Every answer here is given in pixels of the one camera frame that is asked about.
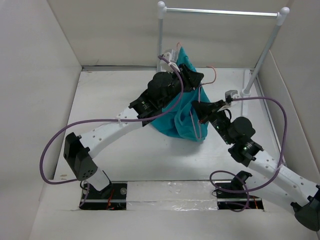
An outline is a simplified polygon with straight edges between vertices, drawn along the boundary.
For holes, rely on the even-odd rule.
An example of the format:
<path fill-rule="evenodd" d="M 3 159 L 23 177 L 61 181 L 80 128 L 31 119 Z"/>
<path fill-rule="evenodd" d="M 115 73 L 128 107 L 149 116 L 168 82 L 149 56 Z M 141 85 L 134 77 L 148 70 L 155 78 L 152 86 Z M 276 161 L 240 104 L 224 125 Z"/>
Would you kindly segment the teal t shirt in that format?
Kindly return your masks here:
<path fill-rule="evenodd" d="M 151 122 L 151 125 L 160 133 L 172 137 L 202 142 L 208 135 L 208 124 L 200 124 L 193 101 L 209 102 L 209 98 L 202 86 L 191 92 L 183 93 L 179 104 L 169 113 Z"/>

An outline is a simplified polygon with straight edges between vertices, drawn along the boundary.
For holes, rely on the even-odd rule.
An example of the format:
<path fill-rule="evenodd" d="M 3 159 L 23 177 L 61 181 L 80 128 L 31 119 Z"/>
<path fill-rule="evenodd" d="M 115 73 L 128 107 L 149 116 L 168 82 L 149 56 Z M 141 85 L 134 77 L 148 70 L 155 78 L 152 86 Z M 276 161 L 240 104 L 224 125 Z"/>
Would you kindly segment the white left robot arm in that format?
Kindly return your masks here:
<path fill-rule="evenodd" d="M 115 120 L 107 121 L 91 131 L 65 137 L 63 157 L 78 181 L 86 181 L 100 198 L 107 198 L 112 191 L 112 182 L 101 170 L 94 158 L 127 133 L 144 127 L 163 112 L 181 93 L 190 93 L 201 84 L 204 74 L 193 71 L 186 64 L 177 68 L 177 73 L 157 72 L 147 84 L 147 89 Z"/>

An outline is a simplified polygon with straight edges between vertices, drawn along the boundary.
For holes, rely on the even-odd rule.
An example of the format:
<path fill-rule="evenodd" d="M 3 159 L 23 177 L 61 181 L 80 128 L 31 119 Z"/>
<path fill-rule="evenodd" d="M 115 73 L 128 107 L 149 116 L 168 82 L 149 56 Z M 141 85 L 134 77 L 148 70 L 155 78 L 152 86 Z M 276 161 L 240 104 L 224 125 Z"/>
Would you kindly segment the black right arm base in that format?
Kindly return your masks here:
<path fill-rule="evenodd" d="M 215 174 L 228 174 L 232 179 L 214 180 Z M 252 174 L 241 170 L 237 174 L 217 170 L 209 175 L 210 183 L 215 187 L 212 195 L 217 199 L 218 210 L 230 210 L 232 212 L 242 212 L 244 210 L 264 210 L 263 201 L 260 197 L 249 195 L 244 184 Z"/>

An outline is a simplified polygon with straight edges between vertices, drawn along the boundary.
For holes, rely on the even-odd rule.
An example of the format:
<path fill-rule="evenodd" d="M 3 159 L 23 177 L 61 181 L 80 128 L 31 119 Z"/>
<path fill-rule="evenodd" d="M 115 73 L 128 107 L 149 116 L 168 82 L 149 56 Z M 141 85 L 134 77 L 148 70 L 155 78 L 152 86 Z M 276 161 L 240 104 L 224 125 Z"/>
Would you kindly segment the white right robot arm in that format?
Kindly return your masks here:
<path fill-rule="evenodd" d="M 261 145 L 253 141 L 255 129 L 243 116 L 231 120 L 225 108 L 234 99 L 217 102 L 193 101 L 192 107 L 201 124 L 211 123 L 223 141 L 230 145 L 230 156 L 248 171 L 234 175 L 230 184 L 222 188 L 215 182 L 217 192 L 242 197 L 257 196 L 293 214 L 295 219 L 311 231 L 320 230 L 320 186 L 287 168 Z"/>

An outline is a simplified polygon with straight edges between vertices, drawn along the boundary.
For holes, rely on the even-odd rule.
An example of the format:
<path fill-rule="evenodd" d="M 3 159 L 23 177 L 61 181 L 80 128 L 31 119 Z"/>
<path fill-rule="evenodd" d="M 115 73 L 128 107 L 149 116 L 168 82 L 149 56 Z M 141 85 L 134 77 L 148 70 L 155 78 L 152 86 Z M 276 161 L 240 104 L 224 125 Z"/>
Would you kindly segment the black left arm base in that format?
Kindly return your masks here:
<path fill-rule="evenodd" d="M 85 181 L 80 182 L 82 190 L 79 208 L 88 211 L 123 211 L 127 209 L 128 182 L 116 181 L 105 193 L 100 193 Z"/>

